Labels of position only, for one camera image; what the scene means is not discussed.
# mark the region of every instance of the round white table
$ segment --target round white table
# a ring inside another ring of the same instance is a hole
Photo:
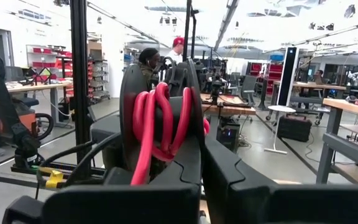
[[[275,153],[279,153],[279,154],[284,154],[286,155],[287,152],[286,151],[280,151],[276,149],[276,140],[277,140],[277,131],[278,131],[278,125],[280,123],[280,113],[295,113],[296,110],[289,108],[287,106],[280,106],[280,105],[273,105],[273,106],[268,106],[267,107],[269,110],[272,111],[276,111],[278,113],[278,119],[277,119],[277,125],[276,125],[276,132],[274,134],[274,142],[273,142],[273,149],[267,149],[265,148],[265,151],[268,152],[275,152]]]

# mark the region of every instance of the computer monitor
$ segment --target computer monitor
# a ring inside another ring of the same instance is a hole
[[[5,81],[16,82],[22,80],[24,80],[24,74],[22,68],[5,66]]]

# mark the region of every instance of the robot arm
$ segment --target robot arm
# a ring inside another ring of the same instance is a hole
[[[21,123],[11,96],[5,85],[5,66],[0,58],[0,120],[6,129],[5,138],[17,146],[15,162],[17,166],[37,165],[42,158],[38,155],[40,141]]]

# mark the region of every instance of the black box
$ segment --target black box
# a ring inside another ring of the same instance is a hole
[[[216,133],[218,140],[224,147],[237,153],[239,147],[240,124],[232,119],[221,118]]]
[[[307,142],[311,125],[311,121],[305,116],[282,116],[278,123],[277,137]]]

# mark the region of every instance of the person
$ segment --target person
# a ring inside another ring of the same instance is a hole
[[[173,40],[172,50],[166,57],[172,58],[176,63],[183,61],[183,48],[185,46],[185,39],[183,37],[177,37]]]
[[[143,75],[146,76],[148,91],[152,89],[150,79],[159,61],[160,54],[158,50],[154,48],[146,48],[139,55],[139,67]]]

